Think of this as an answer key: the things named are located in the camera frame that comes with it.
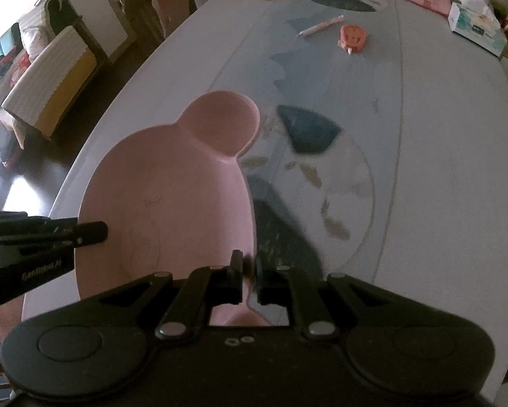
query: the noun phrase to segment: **floor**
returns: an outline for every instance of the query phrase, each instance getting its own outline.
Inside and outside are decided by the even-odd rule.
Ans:
[[[113,99],[149,54],[134,43],[104,67],[47,141],[29,136],[16,166],[0,178],[0,210],[47,216],[82,145]]]

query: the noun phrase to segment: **screw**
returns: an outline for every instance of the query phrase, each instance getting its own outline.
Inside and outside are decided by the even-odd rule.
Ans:
[[[226,338],[223,342],[226,346],[235,347],[241,344],[238,338]]]
[[[312,336],[332,335],[336,330],[333,323],[329,321],[315,321],[309,324],[309,334]]]
[[[186,332],[186,326],[176,321],[163,323],[160,326],[160,333],[163,336],[181,336]]]

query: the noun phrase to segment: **pink bowl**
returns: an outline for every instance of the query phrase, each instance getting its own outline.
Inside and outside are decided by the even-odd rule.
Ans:
[[[201,266],[227,265],[235,249],[253,255],[255,224],[237,157],[259,122],[250,98],[209,92],[176,123],[119,142],[82,199],[79,222],[103,220],[109,231],[104,243],[76,250],[80,297],[156,271],[180,279]]]

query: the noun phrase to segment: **tissue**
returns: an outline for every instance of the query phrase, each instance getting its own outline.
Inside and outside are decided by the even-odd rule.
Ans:
[[[483,0],[452,3],[448,15],[450,29],[500,56],[507,40],[497,18]]]

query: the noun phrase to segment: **tissue box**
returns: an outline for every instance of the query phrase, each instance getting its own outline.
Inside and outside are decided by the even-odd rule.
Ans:
[[[448,15],[450,29],[500,56],[507,40],[498,21],[493,21],[459,3],[452,3]]]

